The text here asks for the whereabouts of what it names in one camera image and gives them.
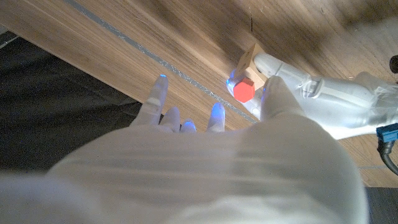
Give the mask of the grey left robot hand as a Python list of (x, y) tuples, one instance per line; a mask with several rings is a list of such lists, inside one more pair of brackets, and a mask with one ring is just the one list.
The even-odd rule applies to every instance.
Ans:
[(305, 115), (335, 139), (374, 134), (397, 122), (395, 83), (367, 72), (353, 80), (314, 77), (266, 53), (253, 55), (250, 63), (259, 75), (281, 77)]

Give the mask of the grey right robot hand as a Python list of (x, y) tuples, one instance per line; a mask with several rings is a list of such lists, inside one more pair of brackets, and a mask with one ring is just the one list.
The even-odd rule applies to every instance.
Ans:
[(280, 77), (266, 82), (260, 122), (226, 131), (214, 105), (198, 133), (160, 111), (160, 76), (137, 118), (43, 174), (1, 175), (2, 223), (367, 223), (361, 175), (308, 119)]

